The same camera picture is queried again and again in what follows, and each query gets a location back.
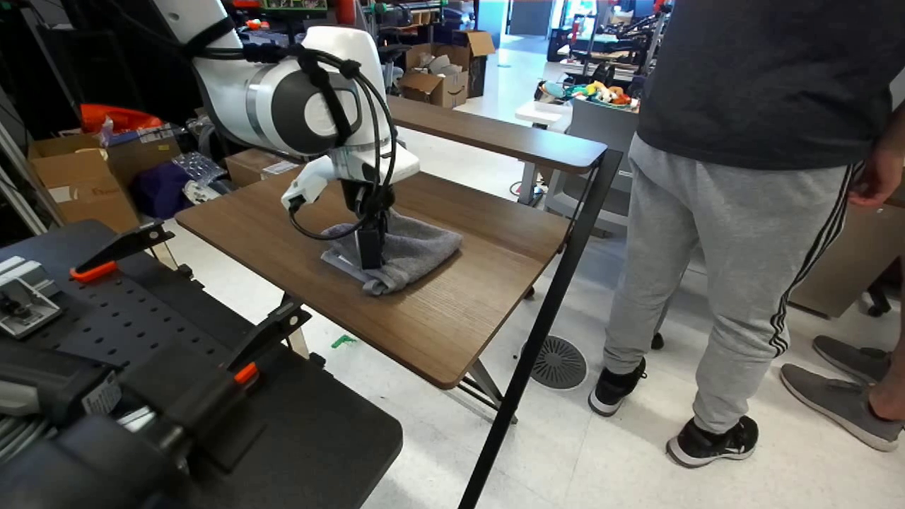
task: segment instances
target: hand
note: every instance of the hand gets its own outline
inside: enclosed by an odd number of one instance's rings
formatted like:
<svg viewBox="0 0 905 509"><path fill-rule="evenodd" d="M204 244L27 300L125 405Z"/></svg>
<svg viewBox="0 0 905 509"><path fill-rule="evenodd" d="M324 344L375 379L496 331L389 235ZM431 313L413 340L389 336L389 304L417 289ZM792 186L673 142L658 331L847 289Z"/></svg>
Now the hand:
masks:
<svg viewBox="0 0 905 509"><path fill-rule="evenodd" d="M863 210L880 210L901 183L905 156L875 148L847 189L847 201Z"/></svg>

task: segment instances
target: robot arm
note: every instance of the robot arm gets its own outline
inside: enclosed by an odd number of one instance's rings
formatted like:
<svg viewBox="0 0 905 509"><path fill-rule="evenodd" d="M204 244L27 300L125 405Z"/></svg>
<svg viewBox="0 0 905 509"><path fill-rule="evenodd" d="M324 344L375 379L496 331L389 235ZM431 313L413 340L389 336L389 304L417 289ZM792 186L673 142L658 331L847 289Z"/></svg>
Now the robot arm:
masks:
<svg viewBox="0 0 905 509"><path fill-rule="evenodd" d="M154 0L154 6L181 44L229 19L219 0ZM207 47L219 53L243 47L231 29L207 40ZM301 68L296 56L280 61L192 60L215 125L233 142L289 156L327 153L289 186L281 207L310 203L334 179L393 183L417 172L417 157L396 142L380 111L385 78L371 33L314 26L301 47L321 56L310 61L317 68ZM355 61L359 78L339 73L339 66L349 61Z"/></svg>

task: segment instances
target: black cloth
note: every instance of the black cloth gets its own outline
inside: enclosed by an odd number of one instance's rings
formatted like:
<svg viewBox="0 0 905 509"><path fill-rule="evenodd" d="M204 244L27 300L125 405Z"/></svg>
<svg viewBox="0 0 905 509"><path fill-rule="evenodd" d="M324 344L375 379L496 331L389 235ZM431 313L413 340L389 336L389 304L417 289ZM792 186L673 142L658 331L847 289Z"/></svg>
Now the black cloth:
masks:
<svg viewBox="0 0 905 509"><path fill-rule="evenodd" d="M639 136L728 166L854 165L901 68L905 0L679 0Z"/></svg>

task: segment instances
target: gray floor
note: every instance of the gray floor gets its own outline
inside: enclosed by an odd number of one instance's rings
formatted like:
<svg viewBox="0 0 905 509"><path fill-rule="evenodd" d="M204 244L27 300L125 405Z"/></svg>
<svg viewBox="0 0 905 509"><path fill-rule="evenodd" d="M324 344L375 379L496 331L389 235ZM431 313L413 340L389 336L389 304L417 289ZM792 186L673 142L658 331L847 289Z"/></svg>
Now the gray floor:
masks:
<svg viewBox="0 0 905 509"><path fill-rule="evenodd" d="M516 121L513 107L530 98L533 81L539 77L554 78L557 73L559 68L547 68L537 53L501 51L489 61L485 95L464 104L464 111ZM508 186L520 174L516 162L429 136L404 132L404 138L420 156L426 172L511 198ZM175 258L188 262L218 300L249 319L259 319L277 304L277 289L177 225L173 228L177 231L173 244ZM574 391L528 385L516 412L520 420L511 427L484 491L484 509L901 505L905 452L881 456L847 439L798 405L781 386L775 370L751 398L751 415L764 432L755 459L696 473L668 461L660 446L689 415L692 367L710 327L701 292L703 273L699 268L686 273L676 296L665 323L668 347L651 354L651 372L636 395L615 418L594 415L584 398L602 365L602 324L618 265L622 237L611 235L588 244L554 334L584 354L591 372ZM501 381L511 375L546 283L537 292L537 300L513 310L484 355ZM834 372L809 347L817 334L834 334L860 344L890 344L895 323L898 313L871 319L860 309L850 309L840 319L792 310L793 347L781 362ZM344 331L321 317L304 324L307 347L327 358L327 370L393 412L404 427L404 450L371 495L366 509L455 505L485 439L485 412L458 394L429 386L365 341L335 341L342 336Z"/></svg>

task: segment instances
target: gray sweatpants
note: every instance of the gray sweatpants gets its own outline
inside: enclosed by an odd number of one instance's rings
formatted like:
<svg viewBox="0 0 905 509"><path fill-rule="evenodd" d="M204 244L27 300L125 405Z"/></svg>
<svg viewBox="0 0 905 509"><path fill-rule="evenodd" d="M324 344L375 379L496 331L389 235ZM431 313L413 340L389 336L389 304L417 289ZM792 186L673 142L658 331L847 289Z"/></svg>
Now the gray sweatpants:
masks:
<svg viewBox="0 0 905 509"><path fill-rule="evenodd" d="M792 286L843 225L847 169L738 169L669 156L634 138L625 273L604 327L604 367L629 372L696 248L703 252L710 341L696 423L727 432L768 362L789 347Z"/></svg>

